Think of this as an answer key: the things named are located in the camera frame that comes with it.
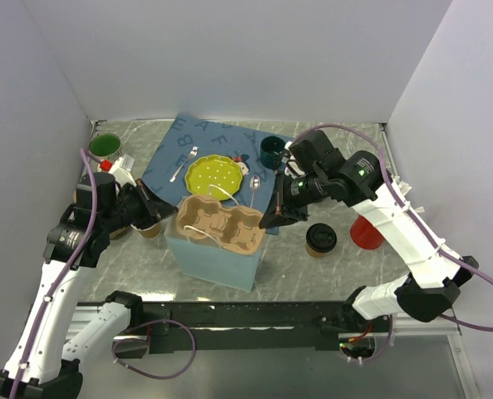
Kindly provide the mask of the stack of brown paper cups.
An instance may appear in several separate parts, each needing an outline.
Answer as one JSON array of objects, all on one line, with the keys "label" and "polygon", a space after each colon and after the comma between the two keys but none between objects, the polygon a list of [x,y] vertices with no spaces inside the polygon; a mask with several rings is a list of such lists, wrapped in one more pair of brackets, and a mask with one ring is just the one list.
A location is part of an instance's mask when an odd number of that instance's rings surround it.
[{"label": "stack of brown paper cups", "polygon": [[153,239],[158,236],[161,231],[160,223],[153,224],[149,228],[144,229],[136,227],[134,224],[132,224],[131,227],[145,239]]}]

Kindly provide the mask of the brown cardboard cup carrier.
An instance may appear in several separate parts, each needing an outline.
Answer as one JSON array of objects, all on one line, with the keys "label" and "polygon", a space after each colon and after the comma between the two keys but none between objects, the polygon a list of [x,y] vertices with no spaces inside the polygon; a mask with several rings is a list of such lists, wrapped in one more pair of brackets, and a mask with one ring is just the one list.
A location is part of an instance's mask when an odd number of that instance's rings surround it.
[{"label": "brown cardboard cup carrier", "polygon": [[187,240],[210,239],[222,249],[242,255],[256,252],[264,240],[263,214],[243,205],[227,207],[208,195],[185,198],[175,218],[175,230]]}]

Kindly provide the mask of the black plastic cup lid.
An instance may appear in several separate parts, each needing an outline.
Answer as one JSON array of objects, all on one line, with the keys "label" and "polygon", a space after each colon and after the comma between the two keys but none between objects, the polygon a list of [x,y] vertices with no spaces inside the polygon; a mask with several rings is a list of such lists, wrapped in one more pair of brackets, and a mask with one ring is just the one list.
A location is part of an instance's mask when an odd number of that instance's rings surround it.
[{"label": "black plastic cup lid", "polygon": [[338,237],[335,230],[324,223],[316,223],[310,226],[305,236],[306,243],[315,243],[318,246],[337,245]]}]

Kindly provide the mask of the light blue paper bag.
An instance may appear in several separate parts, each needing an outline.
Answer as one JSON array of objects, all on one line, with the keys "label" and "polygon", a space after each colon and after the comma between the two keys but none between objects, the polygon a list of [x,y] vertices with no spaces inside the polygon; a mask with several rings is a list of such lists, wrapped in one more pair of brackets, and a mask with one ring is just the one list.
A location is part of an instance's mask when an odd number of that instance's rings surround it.
[{"label": "light blue paper bag", "polygon": [[195,242],[175,230],[176,214],[168,222],[165,239],[184,275],[249,292],[261,257],[261,247],[251,255],[222,249],[210,239]]}]

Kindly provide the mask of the brown paper coffee cup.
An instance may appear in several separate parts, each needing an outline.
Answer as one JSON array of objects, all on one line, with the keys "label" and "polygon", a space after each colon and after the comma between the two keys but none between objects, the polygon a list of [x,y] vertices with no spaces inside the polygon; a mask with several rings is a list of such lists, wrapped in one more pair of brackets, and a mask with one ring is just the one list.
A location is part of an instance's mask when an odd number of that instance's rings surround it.
[{"label": "brown paper coffee cup", "polygon": [[328,253],[330,253],[334,249],[334,246],[333,245],[318,246],[315,243],[307,242],[305,244],[305,249],[310,257],[315,259],[320,259],[326,256]]}]

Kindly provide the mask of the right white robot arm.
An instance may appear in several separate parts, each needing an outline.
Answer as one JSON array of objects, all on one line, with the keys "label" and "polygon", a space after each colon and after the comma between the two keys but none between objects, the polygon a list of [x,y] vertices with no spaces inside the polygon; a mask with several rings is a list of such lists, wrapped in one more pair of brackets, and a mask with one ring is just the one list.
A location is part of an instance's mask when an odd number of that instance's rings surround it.
[{"label": "right white robot arm", "polygon": [[343,312],[349,329],[362,331],[373,319],[395,313],[428,323],[452,307],[472,274],[459,266],[463,258],[428,230],[382,160],[366,150],[345,158],[321,130],[261,150],[275,184],[260,228],[304,221],[310,204],[329,198],[370,223],[409,269],[390,283],[356,289]]}]

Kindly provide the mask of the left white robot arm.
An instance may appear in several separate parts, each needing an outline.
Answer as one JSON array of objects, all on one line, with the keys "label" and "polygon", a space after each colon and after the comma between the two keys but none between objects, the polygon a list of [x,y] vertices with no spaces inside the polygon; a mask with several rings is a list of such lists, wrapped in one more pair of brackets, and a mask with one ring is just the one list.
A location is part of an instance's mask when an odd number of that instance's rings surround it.
[{"label": "left white robot arm", "polygon": [[19,342],[0,370],[0,397],[75,398],[85,362],[117,333],[134,334],[144,327],[142,298],[115,291],[86,327],[66,339],[81,291],[111,234],[126,227],[145,232],[177,211],[142,180],[121,185],[106,172],[81,177],[74,201],[47,236],[37,296]]}]

